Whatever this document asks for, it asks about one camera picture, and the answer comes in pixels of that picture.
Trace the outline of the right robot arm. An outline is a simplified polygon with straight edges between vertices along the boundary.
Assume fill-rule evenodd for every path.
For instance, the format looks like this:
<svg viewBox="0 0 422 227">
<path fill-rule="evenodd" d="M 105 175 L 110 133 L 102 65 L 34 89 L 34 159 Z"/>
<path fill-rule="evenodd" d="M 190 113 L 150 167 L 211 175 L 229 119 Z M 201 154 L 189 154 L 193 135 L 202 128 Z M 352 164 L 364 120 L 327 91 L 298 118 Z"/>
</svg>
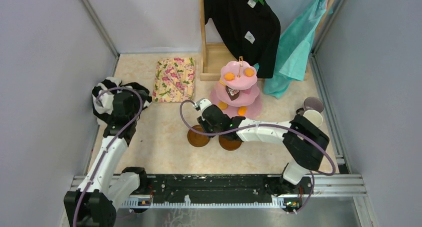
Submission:
<svg viewBox="0 0 422 227">
<path fill-rule="evenodd" d="M 208 137 L 220 136 L 229 143 L 262 142 L 283 145 L 292 157 L 282 172 L 280 186 L 286 193 L 293 193 L 309 171 L 317 171 L 329 137 L 303 115 L 291 121 L 265 122 L 244 116 L 229 117 L 222 110 L 203 99 L 194 104 L 201 116 L 197 121 Z"/>
</svg>

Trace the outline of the round smooth biscuit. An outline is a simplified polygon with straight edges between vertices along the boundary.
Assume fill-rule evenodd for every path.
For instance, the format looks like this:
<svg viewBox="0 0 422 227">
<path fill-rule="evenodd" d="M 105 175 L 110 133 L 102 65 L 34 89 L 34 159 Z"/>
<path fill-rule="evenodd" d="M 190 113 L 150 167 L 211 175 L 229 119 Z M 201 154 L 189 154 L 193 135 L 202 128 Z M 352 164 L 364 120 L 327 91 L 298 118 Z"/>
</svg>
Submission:
<svg viewBox="0 0 422 227">
<path fill-rule="evenodd" d="M 244 69 L 244 74 L 247 77 L 252 77 L 255 75 L 255 69 L 254 68 L 245 68 Z"/>
</svg>

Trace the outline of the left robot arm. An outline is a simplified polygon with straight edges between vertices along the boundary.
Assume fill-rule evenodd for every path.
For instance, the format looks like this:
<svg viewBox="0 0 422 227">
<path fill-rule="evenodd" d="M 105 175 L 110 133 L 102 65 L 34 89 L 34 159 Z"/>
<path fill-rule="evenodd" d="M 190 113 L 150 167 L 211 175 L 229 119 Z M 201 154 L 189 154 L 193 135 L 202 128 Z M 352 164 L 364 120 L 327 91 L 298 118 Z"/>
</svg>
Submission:
<svg viewBox="0 0 422 227">
<path fill-rule="evenodd" d="M 143 102 L 139 92 L 122 87 L 113 97 L 112 113 L 103 133 L 102 145 L 94 165 L 81 184 L 64 197 L 64 206 L 72 227 L 112 227 L 117 211 L 132 192 L 145 193 L 149 180 L 141 169 L 125 172 L 112 184 L 117 164 L 136 132 Z"/>
</svg>

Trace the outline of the flower shaped biscuit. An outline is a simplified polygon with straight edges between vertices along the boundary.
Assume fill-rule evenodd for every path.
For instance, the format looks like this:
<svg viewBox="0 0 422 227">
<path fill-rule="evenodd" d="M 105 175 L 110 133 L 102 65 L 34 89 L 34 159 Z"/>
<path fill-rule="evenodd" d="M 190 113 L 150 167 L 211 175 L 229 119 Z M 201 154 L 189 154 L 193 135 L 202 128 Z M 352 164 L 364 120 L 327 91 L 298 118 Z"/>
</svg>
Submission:
<svg viewBox="0 0 422 227">
<path fill-rule="evenodd" d="M 224 74 L 223 78 L 226 81 L 232 81 L 232 80 L 235 79 L 235 75 L 232 72 L 227 72 L 227 73 Z"/>
</svg>

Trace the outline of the teal t-shirt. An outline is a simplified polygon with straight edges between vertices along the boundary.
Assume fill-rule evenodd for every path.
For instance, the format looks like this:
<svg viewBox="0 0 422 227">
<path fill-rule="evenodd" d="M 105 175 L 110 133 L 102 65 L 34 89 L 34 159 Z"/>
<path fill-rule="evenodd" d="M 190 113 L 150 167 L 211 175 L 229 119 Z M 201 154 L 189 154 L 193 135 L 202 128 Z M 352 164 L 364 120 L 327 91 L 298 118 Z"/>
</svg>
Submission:
<svg viewBox="0 0 422 227">
<path fill-rule="evenodd" d="M 273 77 L 264 81 L 264 94 L 280 98 L 292 81 L 305 79 L 316 28 L 327 5 L 328 0 L 311 1 L 280 35 Z"/>
</svg>

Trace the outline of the chocolate cake slice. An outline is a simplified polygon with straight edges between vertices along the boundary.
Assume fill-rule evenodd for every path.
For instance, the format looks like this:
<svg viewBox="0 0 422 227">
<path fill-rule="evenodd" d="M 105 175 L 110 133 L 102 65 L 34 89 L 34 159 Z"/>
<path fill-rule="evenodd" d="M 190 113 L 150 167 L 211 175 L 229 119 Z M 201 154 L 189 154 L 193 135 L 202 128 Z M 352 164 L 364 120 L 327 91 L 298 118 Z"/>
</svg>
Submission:
<svg viewBox="0 0 422 227">
<path fill-rule="evenodd" d="M 230 88 L 229 86 L 225 87 L 225 91 L 231 101 L 236 100 L 240 95 L 240 90 Z"/>
</svg>

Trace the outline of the orange fish shaped biscuit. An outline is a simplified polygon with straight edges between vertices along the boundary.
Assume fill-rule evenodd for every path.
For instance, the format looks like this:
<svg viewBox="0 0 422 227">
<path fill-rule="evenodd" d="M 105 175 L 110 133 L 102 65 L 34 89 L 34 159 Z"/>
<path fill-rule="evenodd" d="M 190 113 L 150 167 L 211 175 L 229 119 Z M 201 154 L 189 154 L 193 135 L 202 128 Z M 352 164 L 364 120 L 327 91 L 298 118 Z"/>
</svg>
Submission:
<svg viewBox="0 0 422 227">
<path fill-rule="evenodd" d="M 247 111 L 247 107 L 246 106 L 241 106 L 241 107 L 238 108 L 237 114 L 239 116 L 245 116 L 246 111 Z"/>
</svg>

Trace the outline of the brown wooden coaster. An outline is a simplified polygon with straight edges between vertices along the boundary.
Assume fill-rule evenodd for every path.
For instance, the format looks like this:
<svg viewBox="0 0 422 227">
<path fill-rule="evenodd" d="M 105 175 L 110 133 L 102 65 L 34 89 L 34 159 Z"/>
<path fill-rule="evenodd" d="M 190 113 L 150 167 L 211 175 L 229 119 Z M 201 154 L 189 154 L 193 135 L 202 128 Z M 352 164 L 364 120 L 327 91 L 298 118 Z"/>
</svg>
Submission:
<svg viewBox="0 0 422 227">
<path fill-rule="evenodd" d="M 223 136 L 219 136 L 218 140 L 219 140 L 220 146 L 227 151 L 235 151 L 242 145 L 241 141 L 228 140 L 224 138 Z"/>
<path fill-rule="evenodd" d="M 187 133 L 187 139 L 191 146 L 194 147 L 204 147 L 206 146 L 210 138 L 206 135 L 198 134 L 192 130 L 189 130 Z"/>
</svg>

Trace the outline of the round ridged biscuit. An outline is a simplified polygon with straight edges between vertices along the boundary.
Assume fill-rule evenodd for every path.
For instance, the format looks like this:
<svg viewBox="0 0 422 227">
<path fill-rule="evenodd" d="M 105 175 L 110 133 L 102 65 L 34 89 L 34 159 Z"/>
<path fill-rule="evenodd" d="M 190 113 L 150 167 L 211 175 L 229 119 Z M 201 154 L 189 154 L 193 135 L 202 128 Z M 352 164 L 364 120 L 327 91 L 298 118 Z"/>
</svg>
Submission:
<svg viewBox="0 0 422 227">
<path fill-rule="evenodd" d="M 225 103 L 225 102 L 219 102 L 218 103 L 218 107 L 221 109 L 221 110 L 225 110 L 225 109 L 227 109 L 228 108 L 228 104 L 227 103 Z"/>
</svg>

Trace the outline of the floral serving tray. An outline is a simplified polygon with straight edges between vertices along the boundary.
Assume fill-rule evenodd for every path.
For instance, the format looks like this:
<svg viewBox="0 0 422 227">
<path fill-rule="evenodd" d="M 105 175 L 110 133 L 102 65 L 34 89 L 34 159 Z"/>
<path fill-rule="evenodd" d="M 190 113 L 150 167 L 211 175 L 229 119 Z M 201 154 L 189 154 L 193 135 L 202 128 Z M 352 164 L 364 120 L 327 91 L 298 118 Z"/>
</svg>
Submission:
<svg viewBox="0 0 422 227">
<path fill-rule="evenodd" d="M 152 99 L 155 103 L 181 103 L 195 94 L 196 61 L 193 57 L 157 61 Z"/>
</svg>

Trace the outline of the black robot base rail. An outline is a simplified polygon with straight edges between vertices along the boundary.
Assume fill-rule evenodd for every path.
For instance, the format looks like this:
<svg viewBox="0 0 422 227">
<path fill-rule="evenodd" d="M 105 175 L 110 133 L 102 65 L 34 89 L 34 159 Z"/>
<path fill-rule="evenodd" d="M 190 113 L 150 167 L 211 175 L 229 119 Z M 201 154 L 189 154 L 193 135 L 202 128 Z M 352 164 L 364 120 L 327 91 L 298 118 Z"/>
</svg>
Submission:
<svg viewBox="0 0 422 227">
<path fill-rule="evenodd" d="M 313 191 L 309 176 L 292 186 L 276 174 L 191 175 L 150 174 L 122 204 L 146 209 L 276 208 L 294 212 Z"/>
</svg>

